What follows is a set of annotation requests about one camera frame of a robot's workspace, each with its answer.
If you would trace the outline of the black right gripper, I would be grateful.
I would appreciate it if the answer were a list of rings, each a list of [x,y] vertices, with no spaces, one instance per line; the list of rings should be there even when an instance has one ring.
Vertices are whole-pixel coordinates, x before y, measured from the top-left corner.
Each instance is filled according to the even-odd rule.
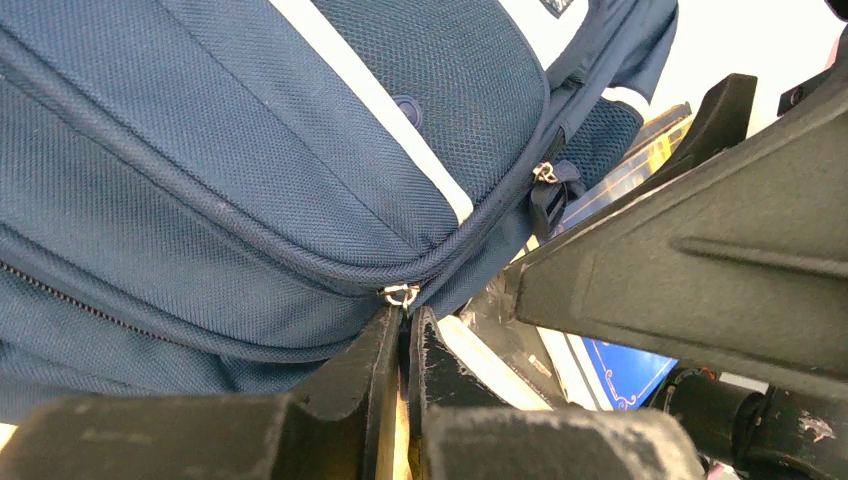
[[[526,323],[758,379],[675,368],[649,406],[744,479],[845,479],[847,83],[506,271]]]

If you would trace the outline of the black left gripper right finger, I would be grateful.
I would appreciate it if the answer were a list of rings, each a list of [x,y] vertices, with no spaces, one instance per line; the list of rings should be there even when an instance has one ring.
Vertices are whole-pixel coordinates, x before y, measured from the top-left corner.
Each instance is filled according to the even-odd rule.
[[[679,423],[656,410],[552,410],[516,376],[457,358],[429,308],[411,320],[409,410],[417,479],[702,479]]]

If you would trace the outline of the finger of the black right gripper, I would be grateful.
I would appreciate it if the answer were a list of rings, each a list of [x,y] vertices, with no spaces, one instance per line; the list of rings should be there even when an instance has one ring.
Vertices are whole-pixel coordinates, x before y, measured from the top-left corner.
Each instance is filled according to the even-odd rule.
[[[744,141],[758,84],[756,76],[732,73],[710,88],[671,157],[635,189],[647,193]]]

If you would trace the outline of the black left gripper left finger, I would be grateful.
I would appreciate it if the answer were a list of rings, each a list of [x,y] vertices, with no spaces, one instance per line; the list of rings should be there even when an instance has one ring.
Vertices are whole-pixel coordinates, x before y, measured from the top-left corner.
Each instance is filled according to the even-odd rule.
[[[5,479],[389,479],[402,311],[282,394],[69,397],[1,454]]]

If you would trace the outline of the navy blue student backpack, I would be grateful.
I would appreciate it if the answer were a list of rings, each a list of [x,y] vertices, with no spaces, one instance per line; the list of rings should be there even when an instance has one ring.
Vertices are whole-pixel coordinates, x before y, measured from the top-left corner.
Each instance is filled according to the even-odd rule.
[[[5,1],[1,420],[279,393],[622,158],[674,1]]]

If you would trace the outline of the blue Animal Farm book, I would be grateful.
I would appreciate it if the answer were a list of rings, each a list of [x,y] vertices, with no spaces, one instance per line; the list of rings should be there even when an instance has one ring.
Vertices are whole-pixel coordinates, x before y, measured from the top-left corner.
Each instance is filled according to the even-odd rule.
[[[670,159],[693,119],[690,104],[681,103],[648,121],[619,165],[566,208],[556,232],[570,230],[646,182]],[[642,406],[677,364],[673,358],[588,337],[537,331],[564,396],[589,410]]]

